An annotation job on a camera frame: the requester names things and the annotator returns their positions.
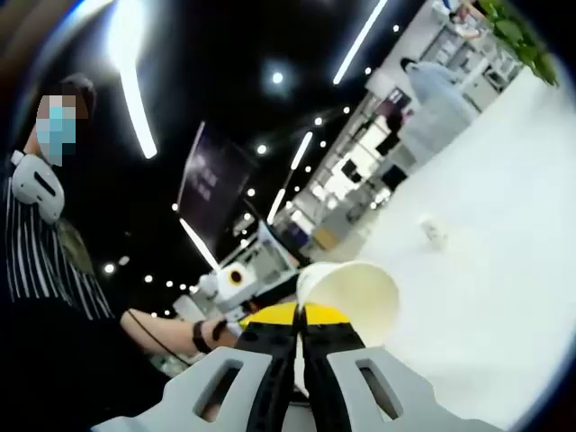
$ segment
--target hand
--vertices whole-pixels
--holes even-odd
[[[222,330],[218,340],[214,340],[214,338],[212,337],[212,333],[216,328],[216,326],[218,326],[218,324],[221,323],[223,320],[224,317],[219,316],[216,318],[207,319],[202,324],[201,328],[202,337],[204,338],[206,345],[208,345],[208,347],[210,347],[211,349],[214,349],[216,347],[234,347],[234,345],[236,345],[236,342],[238,341],[238,337],[232,334],[227,328],[224,328]]]

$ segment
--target striped shirt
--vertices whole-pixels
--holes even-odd
[[[56,225],[46,223],[37,206],[15,199],[12,178],[6,182],[4,202],[4,244],[12,302],[58,299],[89,320],[113,319],[113,310],[95,276],[73,264],[60,243]]]

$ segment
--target white headphones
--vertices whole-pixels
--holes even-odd
[[[64,209],[64,189],[50,165],[18,150],[11,161],[16,166],[12,175],[14,197],[24,204],[38,204],[40,216],[49,224],[56,222]]]

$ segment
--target white paper cup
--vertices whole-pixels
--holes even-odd
[[[311,302],[344,313],[367,347],[384,342],[400,308],[396,283],[365,261],[309,265],[298,278],[296,296],[300,308]]]

